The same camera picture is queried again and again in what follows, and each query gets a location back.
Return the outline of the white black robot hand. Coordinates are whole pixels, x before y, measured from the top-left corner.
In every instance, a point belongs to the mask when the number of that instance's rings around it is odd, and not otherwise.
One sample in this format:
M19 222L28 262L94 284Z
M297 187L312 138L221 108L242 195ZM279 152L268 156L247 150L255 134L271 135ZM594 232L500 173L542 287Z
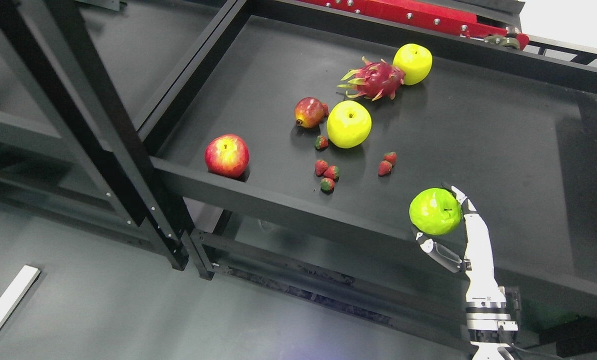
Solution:
M503 306L507 299L495 280L495 269L491 238L488 226L468 196L449 183L443 182L441 187L461 206L461 218L465 225L466 248L463 259L449 248L438 243L412 226L412 232L421 250L450 272L463 271L470 284L465 293L468 307Z

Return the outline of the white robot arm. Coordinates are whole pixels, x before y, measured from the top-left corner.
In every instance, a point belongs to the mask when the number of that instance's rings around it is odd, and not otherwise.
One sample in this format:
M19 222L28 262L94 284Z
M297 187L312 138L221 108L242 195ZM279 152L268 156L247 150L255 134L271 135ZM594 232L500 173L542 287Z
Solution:
M469 342L476 347L473 360L513 360L513 345L520 327L507 302L468 301L466 324Z

